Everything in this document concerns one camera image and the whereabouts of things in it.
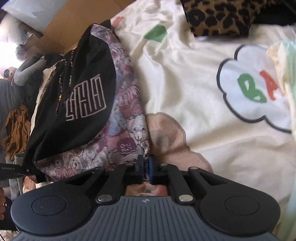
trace leopard print fabric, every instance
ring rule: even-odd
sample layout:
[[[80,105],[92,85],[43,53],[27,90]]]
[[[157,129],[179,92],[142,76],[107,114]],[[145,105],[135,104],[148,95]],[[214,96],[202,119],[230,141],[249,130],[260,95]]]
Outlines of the leopard print fabric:
[[[190,30],[195,36],[248,36],[262,7],[276,0],[183,0]]]

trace bed sheet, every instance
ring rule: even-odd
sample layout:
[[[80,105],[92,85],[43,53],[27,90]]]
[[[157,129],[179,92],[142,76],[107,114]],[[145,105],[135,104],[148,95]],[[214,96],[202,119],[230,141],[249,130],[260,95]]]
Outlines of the bed sheet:
[[[139,80],[151,152],[273,196],[285,211],[294,183],[289,102],[268,47],[294,26],[252,25],[248,38],[194,38],[181,3],[137,0],[115,29]]]

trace cloud speech bubble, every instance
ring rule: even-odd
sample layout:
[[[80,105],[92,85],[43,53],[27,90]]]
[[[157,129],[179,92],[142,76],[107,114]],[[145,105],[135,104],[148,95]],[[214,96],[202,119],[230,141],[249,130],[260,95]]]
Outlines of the cloud speech bubble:
[[[217,84],[228,108],[242,121],[265,120],[271,127],[291,133],[289,101],[276,84],[275,65],[266,52],[258,45],[240,46],[234,59],[220,64]]]

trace silver screw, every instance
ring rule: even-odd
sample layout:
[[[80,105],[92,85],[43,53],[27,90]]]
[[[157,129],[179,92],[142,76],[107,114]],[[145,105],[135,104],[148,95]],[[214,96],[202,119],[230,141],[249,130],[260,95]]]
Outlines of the silver screw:
[[[181,202],[191,202],[193,200],[193,196],[188,194],[180,195],[178,198]]]
[[[112,196],[108,194],[103,194],[98,197],[98,201],[100,202],[110,202],[112,201]]]

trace cardboard box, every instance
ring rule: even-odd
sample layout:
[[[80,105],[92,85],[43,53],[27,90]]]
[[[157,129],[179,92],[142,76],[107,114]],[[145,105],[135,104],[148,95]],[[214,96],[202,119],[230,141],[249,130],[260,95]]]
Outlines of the cardboard box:
[[[68,0],[50,22],[44,36],[34,38],[28,52],[65,53],[75,47],[84,31],[92,23],[112,18],[134,0]]]

